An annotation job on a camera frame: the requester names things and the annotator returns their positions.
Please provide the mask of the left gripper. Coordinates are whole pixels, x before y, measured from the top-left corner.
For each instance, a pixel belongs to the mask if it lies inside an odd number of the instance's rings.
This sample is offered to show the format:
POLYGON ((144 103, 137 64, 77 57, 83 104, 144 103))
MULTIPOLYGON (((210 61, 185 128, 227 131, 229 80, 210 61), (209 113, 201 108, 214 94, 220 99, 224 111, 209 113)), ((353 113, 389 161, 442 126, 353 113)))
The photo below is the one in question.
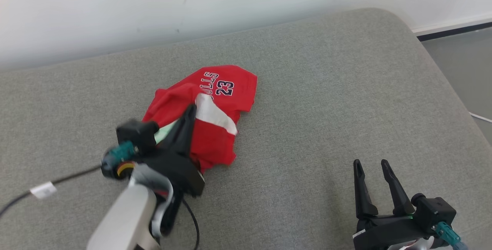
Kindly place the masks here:
POLYGON ((133 170, 133 182, 156 190, 202 195, 204 178, 191 159, 191 142, 197 106, 190 104, 166 137, 157 143, 156 122, 136 122, 133 143, 139 150, 133 170))

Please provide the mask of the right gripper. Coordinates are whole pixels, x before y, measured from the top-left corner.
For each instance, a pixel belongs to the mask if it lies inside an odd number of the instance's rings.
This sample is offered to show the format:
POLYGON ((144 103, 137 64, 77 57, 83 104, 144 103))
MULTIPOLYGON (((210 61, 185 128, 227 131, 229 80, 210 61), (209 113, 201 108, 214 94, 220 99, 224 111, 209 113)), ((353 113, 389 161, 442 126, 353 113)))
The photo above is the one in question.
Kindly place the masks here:
POLYGON ((382 160, 382 171, 392 196, 393 215, 378 217, 379 211, 367 190, 365 173, 359 159, 354 161, 356 232, 355 250, 428 250, 434 243, 432 226, 435 215, 410 215, 415 212, 411 200, 389 162, 382 160))

